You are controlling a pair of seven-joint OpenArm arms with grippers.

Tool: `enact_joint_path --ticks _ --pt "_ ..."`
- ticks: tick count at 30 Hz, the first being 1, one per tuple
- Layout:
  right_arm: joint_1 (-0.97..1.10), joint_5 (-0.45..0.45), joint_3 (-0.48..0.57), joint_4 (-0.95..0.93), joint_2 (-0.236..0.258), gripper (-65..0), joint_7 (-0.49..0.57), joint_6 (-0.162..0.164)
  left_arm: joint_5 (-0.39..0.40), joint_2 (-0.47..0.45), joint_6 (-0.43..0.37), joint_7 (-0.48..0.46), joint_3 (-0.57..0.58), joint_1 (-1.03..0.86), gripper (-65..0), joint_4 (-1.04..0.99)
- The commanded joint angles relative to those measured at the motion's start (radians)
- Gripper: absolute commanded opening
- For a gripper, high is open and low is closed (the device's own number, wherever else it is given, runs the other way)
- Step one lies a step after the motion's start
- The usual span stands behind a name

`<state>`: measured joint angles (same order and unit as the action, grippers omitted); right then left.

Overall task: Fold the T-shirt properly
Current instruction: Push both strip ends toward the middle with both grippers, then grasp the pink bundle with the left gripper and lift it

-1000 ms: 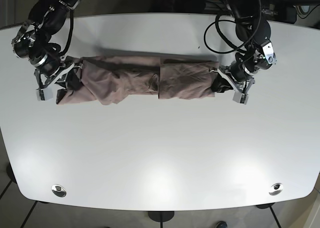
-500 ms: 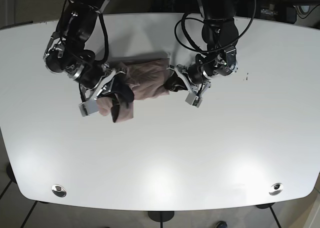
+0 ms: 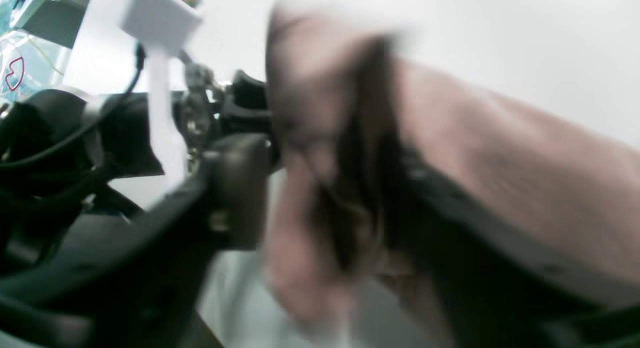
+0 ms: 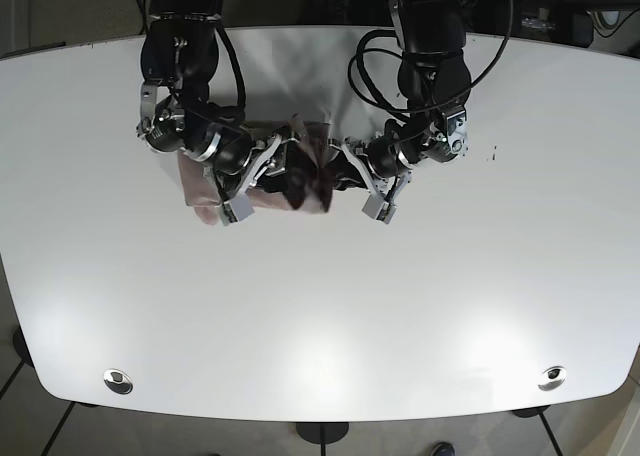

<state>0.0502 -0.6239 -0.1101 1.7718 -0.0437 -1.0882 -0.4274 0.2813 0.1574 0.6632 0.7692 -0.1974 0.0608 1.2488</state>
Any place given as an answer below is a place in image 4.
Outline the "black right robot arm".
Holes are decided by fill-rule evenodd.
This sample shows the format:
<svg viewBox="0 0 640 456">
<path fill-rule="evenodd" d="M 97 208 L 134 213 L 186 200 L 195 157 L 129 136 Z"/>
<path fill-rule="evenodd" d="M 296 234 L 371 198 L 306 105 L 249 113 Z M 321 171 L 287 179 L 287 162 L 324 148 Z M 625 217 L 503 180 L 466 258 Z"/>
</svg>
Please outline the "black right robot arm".
<svg viewBox="0 0 640 456">
<path fill-rule="evenodd" d="M 247 119 L 223 0 L 137 1 L 145 35 L 137 135 L 175 155 L 186 204 L 207 224 L 239 222 L 257 207 L 328 211 L 324 128 Z"/>
</svg>

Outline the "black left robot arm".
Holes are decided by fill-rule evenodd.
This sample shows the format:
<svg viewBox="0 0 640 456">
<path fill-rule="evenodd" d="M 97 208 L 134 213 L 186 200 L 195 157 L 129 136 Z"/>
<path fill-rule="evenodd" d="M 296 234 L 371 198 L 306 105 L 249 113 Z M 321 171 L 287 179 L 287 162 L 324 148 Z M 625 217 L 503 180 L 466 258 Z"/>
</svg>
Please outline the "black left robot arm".
<svg viewBox="0 0 640 456">
<path fill-rule="evenodd" d="M 365 86 L 357 96 L 389 114 L 380 137 L 365 142 L 357 160 L 372 178 L 395 179 L 420 163 L 448 163 L 467 149 L 465 104 L 472 86 L 464 60 L 466 31 L 461 0 L 387 0 L 389 30 L 376 29 L 358 42 L 347 74 Z M 392 105 L 365 67 L 369 42 L 396 40 L 397 85 L 406 108 Z"/>
</svg>

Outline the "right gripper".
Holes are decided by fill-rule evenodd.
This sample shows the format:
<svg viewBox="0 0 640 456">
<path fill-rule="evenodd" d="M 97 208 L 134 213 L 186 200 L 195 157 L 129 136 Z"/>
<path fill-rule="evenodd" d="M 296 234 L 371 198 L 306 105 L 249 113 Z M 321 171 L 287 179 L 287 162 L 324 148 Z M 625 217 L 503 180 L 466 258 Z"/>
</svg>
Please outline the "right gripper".
<svg viewBox="0 0 640 456">
<path fill-rule="evenodd" d="M 175 100 L 142 102 L 140 114 L 138 137 L 152 151 L 176 156 L 188 206 L 219 206 L 238 194 L 259 206 L 261 196 L 254 188 L 261 180 L 285 174 L 288 145 L 299 141 L 289 125 L 211 122 L 186 112 Z M 293 210 L 299 210 L 309 195 L 308 174 L 294 168 L 284 179 L 282 194 Z"/>
</svg>

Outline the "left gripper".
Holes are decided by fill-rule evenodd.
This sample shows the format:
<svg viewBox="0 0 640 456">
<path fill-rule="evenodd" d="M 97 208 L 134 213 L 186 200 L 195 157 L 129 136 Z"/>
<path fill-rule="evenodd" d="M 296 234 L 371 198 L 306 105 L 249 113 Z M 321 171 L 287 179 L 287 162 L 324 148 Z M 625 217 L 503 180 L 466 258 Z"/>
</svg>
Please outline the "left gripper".
<svg viewBox="0 0 640 456">
<path fill-rule="evenodd" d="M 327 164 L 333 189 L 376 189 L 386 200 L 400 190 L 415 169 L 429 162 L 449 163 L 466 154 L 467 113 L 438 112 L 433 120 L 421 116 L 401 125 L 394 119 L 369 139 L 346 138 L 334 143 L 336 154 Z"/>
</svg>

